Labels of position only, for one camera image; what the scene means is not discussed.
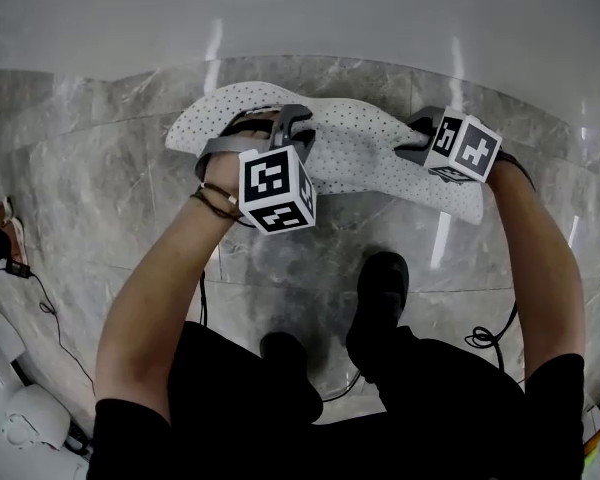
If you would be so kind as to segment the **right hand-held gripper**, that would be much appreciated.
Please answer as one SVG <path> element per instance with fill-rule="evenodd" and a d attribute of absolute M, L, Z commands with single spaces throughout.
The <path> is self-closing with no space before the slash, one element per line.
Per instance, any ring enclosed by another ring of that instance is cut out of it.
<path fill-rule="evenodd" d="M 418 133 L 435 133 L 430 142 L 401 144 L 394 153 L 404 160 L 424 164 L 443 180 L 457 184 L 484 183 L 500 149 L 502 138 L 478 118 L 450 106 L 423 107 L 407 119 Z"/>

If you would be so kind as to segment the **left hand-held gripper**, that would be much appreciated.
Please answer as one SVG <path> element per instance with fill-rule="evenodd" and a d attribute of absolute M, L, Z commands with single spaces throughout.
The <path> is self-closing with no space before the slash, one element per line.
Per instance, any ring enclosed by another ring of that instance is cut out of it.
<path fill-rule="evenodd" d="M 283 105 L 272 126 L 272 142 L 244 135 L 207 141 L 198 156 L 196 176 L 202 179 L 210 157 L 236 153 L 239 159 L 239 196 L 233 201 L 264 235 L 315 225 L 315 188 L 304 163 L 316 138 L 314 129 L 292 130 L 313 113 L 303 105 Z"/>

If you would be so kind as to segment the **white perforated bath mat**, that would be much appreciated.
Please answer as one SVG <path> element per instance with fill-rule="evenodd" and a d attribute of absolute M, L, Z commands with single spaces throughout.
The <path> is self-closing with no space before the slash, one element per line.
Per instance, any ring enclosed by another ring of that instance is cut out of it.
<path fill-rule="evenodd" d="M 166 148 L 201 155 L 242 111 L 301 104 L 312 116 L 296 129 L 313 129 L 316 138 L 306 162 L 320 195 L 376 191 L 445 212 L 473 225 L 484 214 L 483 194 L 475 182 L 445 182 L 394 150 L 413 144 L 406 124 L 369 103 L 346 98 L 310 98 L 277 85 L 248 81 L 221 87 L 198 99 L 171 126 Z"/>

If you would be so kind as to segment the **person's left forearm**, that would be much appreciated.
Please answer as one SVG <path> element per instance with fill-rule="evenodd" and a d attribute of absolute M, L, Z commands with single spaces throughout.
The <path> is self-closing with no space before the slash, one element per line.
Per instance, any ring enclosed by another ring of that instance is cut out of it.
<path fill-rule="evenodd" d="M 123 285 L 99 341 L 95 395 L 170 419 L 168 379 L 201 274 L 238 208 L 208 189 L 190 198 Z"/>

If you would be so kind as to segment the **person's right forearm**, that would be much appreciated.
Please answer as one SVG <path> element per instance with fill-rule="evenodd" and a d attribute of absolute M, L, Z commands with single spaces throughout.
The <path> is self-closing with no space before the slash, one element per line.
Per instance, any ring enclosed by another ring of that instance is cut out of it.
<path fill-rule="evenodd" d="M 556 357 L 585 352 L 581 275 L 563 233 L 518 166 L 496 162 L 487 184 L 507 240 L 530 378 Z"/>

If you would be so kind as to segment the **person's left hand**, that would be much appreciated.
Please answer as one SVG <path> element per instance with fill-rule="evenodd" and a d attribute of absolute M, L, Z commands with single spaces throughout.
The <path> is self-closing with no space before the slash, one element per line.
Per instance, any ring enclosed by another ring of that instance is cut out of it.
<path fill-rule="evenodd" d="M 225 137 L 249 138 L 267 144 L 279 111 L 260 111 L 244 115 L 233 123 Z M 239 196 L 239 157 L 236 152 L 213 153 L 208 160 L 204 182 L 220 187 L 231 196 Z"/>

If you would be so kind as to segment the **white rectangular bathtub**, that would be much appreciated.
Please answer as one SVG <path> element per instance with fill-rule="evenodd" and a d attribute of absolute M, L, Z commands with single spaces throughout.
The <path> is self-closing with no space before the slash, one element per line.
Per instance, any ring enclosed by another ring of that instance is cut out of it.
<path fill-rule="evenodd" d="M 116 80 L 291 54 L 433 71 L 600 128 L 600 0 L 0 0 L 0 69 Z"/>

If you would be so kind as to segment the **person's right black shoe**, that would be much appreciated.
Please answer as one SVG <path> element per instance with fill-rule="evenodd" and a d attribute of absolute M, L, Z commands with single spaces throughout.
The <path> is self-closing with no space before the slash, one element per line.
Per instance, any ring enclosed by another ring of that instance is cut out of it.
<path fill-rule="evenodd" d="M 406 306 L 409 271 L 405 259 L 390 251 L 369 256 L 357 282 L 357 308 L 346 336 L 349 358 L 371 380 L 382 363 Z"/>

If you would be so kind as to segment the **person's black shoe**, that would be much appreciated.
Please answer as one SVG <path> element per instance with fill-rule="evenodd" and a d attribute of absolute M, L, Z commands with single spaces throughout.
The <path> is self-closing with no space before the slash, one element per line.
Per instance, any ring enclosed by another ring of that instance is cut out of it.
<path fill-rule="evenodd" d="M 263 360 L 277 367 L 302 371 L 307 368 L 308 358 L 303 344 L 289 333 L 266 334 L 260 340 L 259 351 Z"/>
<path fill-rule="evenodd" d="M 406 306 L 409 271 L 405 259 L 390 251 L 369 256 L 357 282 L 357 308 L 346 336 L 349 358 L 371 380 L 382 363 Z"/>

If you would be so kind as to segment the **person's left black shoe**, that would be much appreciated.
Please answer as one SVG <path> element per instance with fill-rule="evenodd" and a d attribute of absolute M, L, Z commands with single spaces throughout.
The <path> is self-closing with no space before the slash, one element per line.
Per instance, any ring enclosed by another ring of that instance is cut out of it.
<path fill-rule="evenodd" d="M 289 333 L 266 334 L 260 340 L 259 351 L 263 360 L 277 367 L 302 371 L 307 368 L 308 358 L 303 344 Z"/>

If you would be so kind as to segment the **person's black clothing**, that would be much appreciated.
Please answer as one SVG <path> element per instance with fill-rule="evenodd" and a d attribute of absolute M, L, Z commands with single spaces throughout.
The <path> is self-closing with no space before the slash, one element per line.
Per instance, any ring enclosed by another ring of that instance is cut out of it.
<path fill-rule="evenodd" d="M 305 378 L 196 323 L 169 378 L 171 415 L 96 406 L 87 480 L 580 480 L 584 361 L 556 357 L 524 386 L 484 359 L 398 328 L 383 411 L 319 424 Z"/>

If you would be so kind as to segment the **white rounded fixture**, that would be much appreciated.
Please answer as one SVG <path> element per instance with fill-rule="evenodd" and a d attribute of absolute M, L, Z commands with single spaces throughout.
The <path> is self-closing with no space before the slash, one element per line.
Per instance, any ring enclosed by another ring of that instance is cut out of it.
<path fill-rule="evenodd" d="M 37 444 L 55 450 L 63 447 L 69 433 L 71 415 L 54 396 L 37 384 L 13 395 L 6 406 L 2 436 L 14 448 Z"/>

